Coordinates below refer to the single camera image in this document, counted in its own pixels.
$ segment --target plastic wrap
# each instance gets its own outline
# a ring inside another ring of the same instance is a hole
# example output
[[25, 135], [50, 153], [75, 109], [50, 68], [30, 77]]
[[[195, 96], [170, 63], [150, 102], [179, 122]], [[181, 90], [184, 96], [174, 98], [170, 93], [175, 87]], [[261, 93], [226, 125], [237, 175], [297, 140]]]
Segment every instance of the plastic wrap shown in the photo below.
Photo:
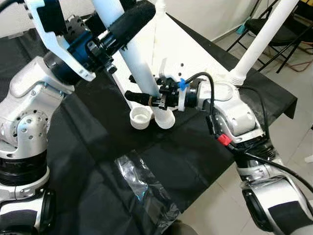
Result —
[[123, 178], [144, 207], [158, 232], [163, 233], [180, 215], [162, 184], [135, 151], [115, 160]]

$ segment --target black tablecloth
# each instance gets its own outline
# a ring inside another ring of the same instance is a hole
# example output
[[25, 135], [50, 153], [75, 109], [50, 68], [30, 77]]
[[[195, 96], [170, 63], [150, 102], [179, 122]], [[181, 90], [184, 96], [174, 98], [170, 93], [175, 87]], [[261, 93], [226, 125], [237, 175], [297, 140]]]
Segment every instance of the black tablecloth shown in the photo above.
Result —
[[[236, 58], [181, 26], [227, 69], [236, 65]], [[1, 101], [14, 74], [46, 49], [30, 30], [19, 38], [0, 39], [0, 51]], [[261, 90], [270, 122], [283, 112], [292, 117], [296, 98], [289, 92], [258, 72], [246, 85]], [[242, 95], [262, 120], [258, 97]], [[58, 217], [51, 234], [155, 233], [156, 226], [113, 162], [133, 149], [181, 212], [232, 164], [231, 154], [209, 136], [203, 113], [175, 112], [177, 122], [171, 130], [160, 130], [152, 121], [149, 128], [137, 131], [130, 125], [129, 111], [112, 78], [99, 73], [94, 81], [81, 82], [55, 112], [48, 134], [48, 164]]]

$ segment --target robotic arm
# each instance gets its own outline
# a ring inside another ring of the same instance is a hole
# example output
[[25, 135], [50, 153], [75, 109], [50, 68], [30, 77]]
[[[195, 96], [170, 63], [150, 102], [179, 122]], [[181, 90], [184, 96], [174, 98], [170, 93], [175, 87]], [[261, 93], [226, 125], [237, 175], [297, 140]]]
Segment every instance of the robotic arm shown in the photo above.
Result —
[[[184, 63], [179, 63], [176, 68], [183, 66]], [[313, 234], [311, 205], [284, 171], [269, 139], [268, 128], [263, 131], [253, 111], [240, 99], [239, 88], [253, 88], [236, 87], [226, 81], [214, 82], [205, 72], [177, 82], [176, 74], [182, 68], [171, 72], [172, 68], [173, 65], [167, 66], [166, 60], [163, 61], [159, 73], [161, 98], [130, 91], [125, 97], [160, 109], [178, 107], [184, 111], [185, 107], [190, 107], [207, 111], [210, 134], [234, 155], [243, 181], [242, 193], [255, 224], [277, 235]]]
[[64, 22], [58, 0], [25, 0], [50, 52], [16, 74], [0, 103], [0, 233], [42, 233], [53, 225], [55, 192], [48, 189], [47, 132], [54, 111], [81, 79], [114, 73], [112, 56], [155, 14], [141, 1], [106, 29], [97, 14]]

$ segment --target electrical wire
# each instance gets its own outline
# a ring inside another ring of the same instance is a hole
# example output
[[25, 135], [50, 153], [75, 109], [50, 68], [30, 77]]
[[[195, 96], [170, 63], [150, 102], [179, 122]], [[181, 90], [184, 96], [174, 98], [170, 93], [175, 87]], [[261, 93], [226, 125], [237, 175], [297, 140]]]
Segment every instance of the electrical wire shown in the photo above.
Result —
[[214, 101], [215, 101], [215, 97], [214, 97], [214, 81], [213, 78], [211, 77], [210, 74], [208, 74], [207, 72], [198, 72], [195, 75], [191, 76], [190, 78], [188, 78], [185, 81], [185, 84], [189, 84], [191, 83], [193, 80], [195, 80], [196, 78], [200, 77], [200, 76], [206, 76], [209, 81], [210, 81], [210, 86], [211, 86], [211, 100], [210, 100], [210, 110], [209, 110], [209, 115], [213, 115], [213, 109], [214, 109]]
[[257, 89], [255, 89], [254, 87], [250, 87], [250, 86], [238, 86], [238, 88], [254, 91], [259, 96], [260, 101], [261, 101], [262, 110], [263, 110], [265, 135], [266, 135], [267, 139], [269, 139], [268, 114], [267, 114], [265, 102], [264, 102], [264, 99], [263, 99], [261, 93]]
[[271, 165], [275, 168], [278, 168], [290, 175], [292, 175], [293, 177], [295, 177], [296, 179], [298, 179], [301, 183], [303, 183], [312, 193], [313, 193], [313, 187], [312, 185], [310, 185], [310, 183], [308, 181], [306, 181], [304, 178], [302, 178], [300, 175], [298, 175], [296, 172], [294, 172], [293, 170], [283, 166], [283, 165], [280, 165], [280, 164], [277, 164], [277, 163], [274, 163], [274, 162], [271, 162], [271, 161], [268, 161], [266, 159], [263, 159], [263, 158], [260, 158], [260, 157], [257, 157], [253, 154], [250, 154], [250, 153], [247, 153], [245, 152], [244, 153], [246, 156], [249, 156], [250, 158], [256, 160], [256, 161], [259, 161], [263, 164], [268, 164], [268, 165]]
[[0, 12], [5, 10], [7, 7], [14, 3], [23, 3], [22, 0], [4, 0], [2, 3], [0, 3]]

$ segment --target white pole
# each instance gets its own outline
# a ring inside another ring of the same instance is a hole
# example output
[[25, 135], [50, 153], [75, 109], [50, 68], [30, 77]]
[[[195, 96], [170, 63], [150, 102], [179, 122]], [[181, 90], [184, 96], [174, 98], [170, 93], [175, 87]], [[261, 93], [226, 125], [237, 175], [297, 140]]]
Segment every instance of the white pole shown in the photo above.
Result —
[[[93, 5], [105, 27], [124, 14], [119, 0], [92, 0]], [[127, 44], [127, 49], [119, 51], [131, 71], [137, 85], [143, 93], [160, 96], [157, 83], [147, 62], [142, 58], [134, 40]], [[175, 117], [171, 110], [163, 111], [152, 108], [156, 123], [163, 129], [169, 129], [175, 124]]]
[[283, 25], [297, 3], [298, 0], [281, 0], [279, 2], [237, 66], [229, 72], [228, 76], [234, 85], [242, 85], [244, 83], [247, 73]]

